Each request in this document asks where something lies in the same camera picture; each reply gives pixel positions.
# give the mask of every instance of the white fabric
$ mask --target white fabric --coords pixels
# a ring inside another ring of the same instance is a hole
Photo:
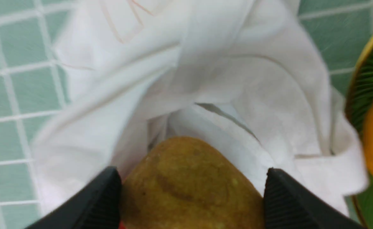
[[[343,99],[279,0],[84,0],[55,50],[73,103],[33,142],[43,213],[176,135],[210,143],[261,193],[283,168],[346,215],[343,196],[368,184]]]

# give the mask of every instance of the cloth fold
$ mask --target cloth fold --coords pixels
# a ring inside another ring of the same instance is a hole
[[[368,185],[343,99],[279,0],[83,0],[55,51],[73,103],[32,145],[44,214],[175,135],[217,148],[261,193],[282,168],[348,215],[343,196]]]

